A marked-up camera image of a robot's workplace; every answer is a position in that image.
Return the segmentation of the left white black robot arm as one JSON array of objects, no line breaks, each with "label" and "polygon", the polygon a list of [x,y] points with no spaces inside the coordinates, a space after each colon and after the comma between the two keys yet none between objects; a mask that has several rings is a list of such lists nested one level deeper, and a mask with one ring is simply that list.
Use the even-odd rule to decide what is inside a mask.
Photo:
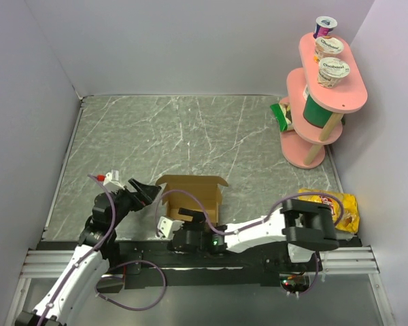
[{"label": "left white black robot arm", "polygon": [[89,175],[102,192],[94,199],[92,213],[80,234],[73,255],[44,298],[30,311],[22,311],[15,325],[70,325],[82,304],[105,273],[121,264],[115,228],[130,213],[144,209],[157,198],[161,187],[129,179],[133,190],[112,173]]}]

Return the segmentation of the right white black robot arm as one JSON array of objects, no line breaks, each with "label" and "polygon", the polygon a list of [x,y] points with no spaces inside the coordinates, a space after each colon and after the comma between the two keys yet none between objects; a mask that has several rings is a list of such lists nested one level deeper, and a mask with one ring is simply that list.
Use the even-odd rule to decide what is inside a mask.
[{"label": "right white black robot arm", "polygon": [[183,211],[192,215],[192,221],[161,217],[157,223],[159,234],[170,240],[171,251],[241,254],[279,243],[285,246],[285,266],[297,271],[316,251],[333,251],[339,247],[332,211],[322,203],[289,199],[269,216],[212,228],[202,211]]}]

